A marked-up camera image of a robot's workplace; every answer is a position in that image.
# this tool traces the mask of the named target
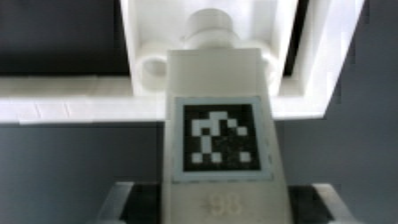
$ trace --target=gray surface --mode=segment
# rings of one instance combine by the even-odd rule
[[[162,132],[157,124],[3,127],[0,223],[93,220],[114,182],[159,178]]]
[[[331,182],[370,224],[398,222],[397,8],[370,2],[328,118],[278,122],[290,184]],[[0,223],[84,223],[114,181],[157,179],[162,132],[155,124],[3,127]]]
[[[372,224],[398,223],[397,8],[370,2],[326,119],[280,122],[290,184],[331,182]]]

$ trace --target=white frame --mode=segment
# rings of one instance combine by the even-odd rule
[[[130,64],[138,46],[132,4],[134,0],[122,0]],[[297,0],[280,0],[276,27],[285,29],[274,29],[278,72],[289,51],[296,4]],[[271,96],[278,120],[322,118],[326,115],[363,4],[365,0],[310,2],[294,76],[280,80],[278,94]],[[84,79],[88,88],[82,88],[82,78],[3,77],[0,123],[164,121],[166,98],[134,96],[132,84],[127,85],[132,79]]]

